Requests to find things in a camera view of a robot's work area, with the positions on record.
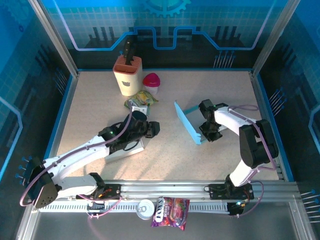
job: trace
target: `pink cup lid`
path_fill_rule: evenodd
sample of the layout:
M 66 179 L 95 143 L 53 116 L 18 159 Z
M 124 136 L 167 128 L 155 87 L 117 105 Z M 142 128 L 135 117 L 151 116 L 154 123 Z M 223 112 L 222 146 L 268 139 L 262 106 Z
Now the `pink cup lid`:
M 155 73 L 150 73 L 143 79 L 143 85 L 156 88 L 160 86 L 160 78 Z

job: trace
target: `apple logo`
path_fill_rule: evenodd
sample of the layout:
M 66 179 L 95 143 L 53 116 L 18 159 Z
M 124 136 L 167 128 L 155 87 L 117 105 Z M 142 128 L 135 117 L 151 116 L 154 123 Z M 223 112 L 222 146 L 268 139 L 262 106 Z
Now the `apple logo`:
M 122 81 L 122 84 L 125 85 L 126 87 L 130 87 L 130 82 L 128 81 Z

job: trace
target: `candy bag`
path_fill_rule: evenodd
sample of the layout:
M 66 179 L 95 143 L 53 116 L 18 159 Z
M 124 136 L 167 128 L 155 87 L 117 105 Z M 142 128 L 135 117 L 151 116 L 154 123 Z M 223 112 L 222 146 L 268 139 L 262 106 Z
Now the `candy bag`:
M 171 226 L 185 230 L 190 200 L 159 197 L 151 227 Z

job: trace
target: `plastic cup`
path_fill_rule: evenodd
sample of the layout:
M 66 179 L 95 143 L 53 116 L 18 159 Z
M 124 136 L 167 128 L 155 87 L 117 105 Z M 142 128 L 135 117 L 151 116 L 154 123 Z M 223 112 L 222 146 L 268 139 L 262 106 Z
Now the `plastic cup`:
M 145 89 L 152 95 L 158 93 L 158 88 L 160 86 L 160 78 L 154 72 L 145 76 L 142 83 Z

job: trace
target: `blue border trim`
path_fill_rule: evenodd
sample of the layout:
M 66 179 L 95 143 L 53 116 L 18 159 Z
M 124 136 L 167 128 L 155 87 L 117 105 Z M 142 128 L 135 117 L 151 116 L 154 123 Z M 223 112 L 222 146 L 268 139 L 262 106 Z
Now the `blue border trim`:
M 267 93 L 266 93 L 264 84 L 262 82 L 262 79 L 260 77 L 260 74 L 258 74 L 257 80 L 258 80 L 258 84 L 259 84 L 261 92 L 262 92 L 262 97 L 263 97 L 263 100 L 265 102 L 267 113 L 268 113 L 268 115 L 270 117 L 270 123 L 271 123 L 271 126 L 272 126 L 273 130 L 274 130 L 274 135 L 275 135 L 275 138 L 276 138 L 277 143 L 278 143 L 278 148 L 279 148 L 279 151 L 280 151 L 280 154 L 281 154 L 281 157 L 282 157 L 282 162 L 283 162 L 283 165 L 284 165 L 284 168 L 285 168 L 285 171 L 286 171 L 286 176 L 287 176 L 289 182 L 294 182 L 295 181 L 294 180 L 294 176 L 292 174 L 292 171 L 291 171 L 291 168 L 290 168 L 290 165 L 289 165 L 289 161 L 288 161 L 288 158 L 287 158 L 287 155 L 286 155 L 286 152 L 285 152 L 285 148 L 284 148 L 284 146 L 282 144 L 281 137 L 280 137 L 280 134 L 279 134 L 279 131 L 278 131 L 278 127 L 277 127 L 274 115 L 272 113 L 272 110 L 271 110 L 271 107 L 270 107 L 270 104 L 269 104 L 269 100 L 268 100 L 268 97 L 267 97 Z
M 53 129 L 52 129 L 52 133 L 51 133 L 51 136 L 50 136 L 50 139 L 49 139 L 49 143 L 48 143 L 48 146 L 46 147 L 46 151 L 45 151 L 45 154 L 44 154 L 44 159 L 47 159 L 50 156 L 50 152 L 51 152 L 51 149 L 52 149 L 53 144 L 54 144 L 54 140 L 55 140 L 55 137 L 56 137 L 56 134 L 57 134 L 58 126 L 60 124 L 61 116 L 62 116 L 62 113 L 64 111 L 65 105 L 66 105 L 67 97 L 68 97 L 69 90 L 70 90 L 72 82 L 73 82 L 73 77 L 70 74 L 70 77 L 69 77 L 69 80 L 68 80 L 68 84 L 66 85 L 66 89 L 64 91 L 62 102 L 61 102 L 58 114 L 56 116 L 56 119 L 55 119 L 55 123 L 54 123 Z
M 144 68 L 144 71 L 218 71 L 218 72 L 251 72 L 252 68 Z M 112 72 L 112 69 L 86 69 L 80 68 L 78 72 Z

